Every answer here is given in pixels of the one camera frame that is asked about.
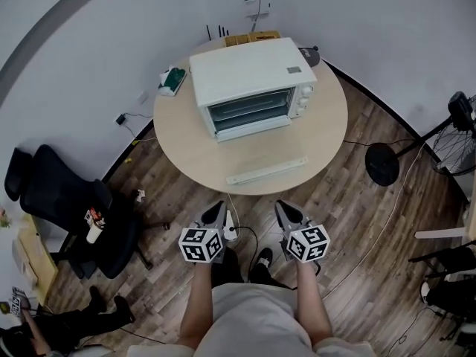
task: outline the person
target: person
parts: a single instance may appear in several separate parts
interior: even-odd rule
[[[297,291],[274,280],[273,253],[264,248],[243,283],[237,256],[222,264],[197,263],[175,344],[131,346],[128,357],[368,357],[368,343],[333,337],[310,263],[295,261]]]
[[[106,311],[106,303],[96,287],[89,289],[91,301],[82,311],[76,310],[58,315],[41,314],[33,317],[26,298],[22,301],[25,322],[18,327],[0,332],[0,356],[34,357],[67,356],[79,344],[81,338],[112,332],[132,323],[132,314],[126,299],[116,296],[116,311]]]

